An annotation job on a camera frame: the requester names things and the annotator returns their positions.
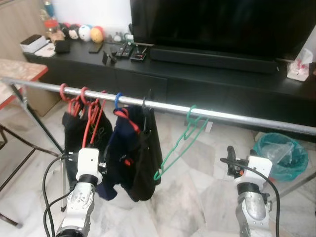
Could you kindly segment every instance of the black tv cabinet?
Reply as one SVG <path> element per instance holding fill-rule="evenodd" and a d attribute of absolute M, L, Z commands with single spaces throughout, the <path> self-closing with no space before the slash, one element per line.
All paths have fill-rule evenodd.
<path fill-rule="evenodd" d="M 143 98 L 151 88 L 155 100 L 160 102 L 196 104 L 214 111 L 316 127 L 316 78 L 312 75 L 305 82 L 288 79 L 285 63 L 278 63 L 279 72 L 274 74 L 153 61 L 149 57 L 143 62 L 119 59 L 114 65 L 104 65 L 102 50 L 98 54 L 88 53 L 92 44 L 74 40 L 70 53 L 51 58 L 24 55 L 29 62 L 48 66 L 48 73 L 41 79 L 47 83 L 65 82 L 114 94 L 120 91 L 136 98 Z M 312 136 L 283 133 L 316 141 Z"/>

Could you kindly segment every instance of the marble floor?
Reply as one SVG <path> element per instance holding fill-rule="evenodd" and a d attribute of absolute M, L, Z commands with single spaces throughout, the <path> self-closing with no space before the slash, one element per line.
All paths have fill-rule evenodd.
<path fill-rule="evenodd" d="M 105 112 L 112 124 L 113 104 Z M 64 142 L 61 118 L 66 104 L 59 102 L 42 118 L 60 144 Z M 159 139 L 165 156 L 185 130 L 184 116 L 156 113 Z M 36 145 L 56 151 L 33 121 L 17 106 L 0 111 L 0 123 Z M 194 145 L 162 176 L 149 201 L 133 202 L 115 186 L 117 197 L 105 201 L 96 195 L 89 237 L 238 237 L 235 216 L 237 190 L 228 177 L 227 166 L 219 158 L 227 156 L 227 146 L 245 158 L 255 143 L 255 132 L 214 123 L 210 133 L 203 132 Z M 8 144 L 0 151 L 0 183 L 31 149 L 8 135 Z M 181 143 L 178 155 L 190 142 Z M 316 169 L 315 144 L 302 143 L 308 150 L 307 171 Z M 13 180 L 0 193 L 0 213 L 23 224 L 17 229 L 0 220 L 0 236 L 42 237 L 44 200 L 41 191 L 43 173 L 54 157 L 35 152 Z M 60 164 L 52 166 L 47 177 L 50 201 L 62 194 Z M 316 180 L 281 199 L 280 230 L 283 237 L 316 236 Z M 52 207 L 55 229 L 63 219 L 60 205 Z M 271 213 L 274 229 L 275 206 Z"/>

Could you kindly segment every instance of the trash bin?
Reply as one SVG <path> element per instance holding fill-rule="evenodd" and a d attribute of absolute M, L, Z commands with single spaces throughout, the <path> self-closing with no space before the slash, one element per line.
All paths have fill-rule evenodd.
<path fill-rule="evenodd" d="M 270 177 L 278 181 L 294 180 L 308 164 L 306 150 L 297 141 L 279 133 L 263 135 L 253 149 L 258 156 L 272 161 Z"/>

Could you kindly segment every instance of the white box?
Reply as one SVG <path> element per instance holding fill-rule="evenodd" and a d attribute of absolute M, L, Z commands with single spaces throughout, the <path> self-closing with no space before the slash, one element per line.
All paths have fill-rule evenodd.
<path fill-rule="evenodd" d="M 32 35 L 20 43 L 23 52 L 34 53 L 46 45 L 46 38 L 40 35 Z"/>

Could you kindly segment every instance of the tv screen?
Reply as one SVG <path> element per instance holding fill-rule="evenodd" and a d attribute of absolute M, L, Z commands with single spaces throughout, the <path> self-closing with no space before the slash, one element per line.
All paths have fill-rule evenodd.
<path fill-rule="evenodd" d="M 316 0 L 130 0 L 134 41 L 295 59 Z"/>

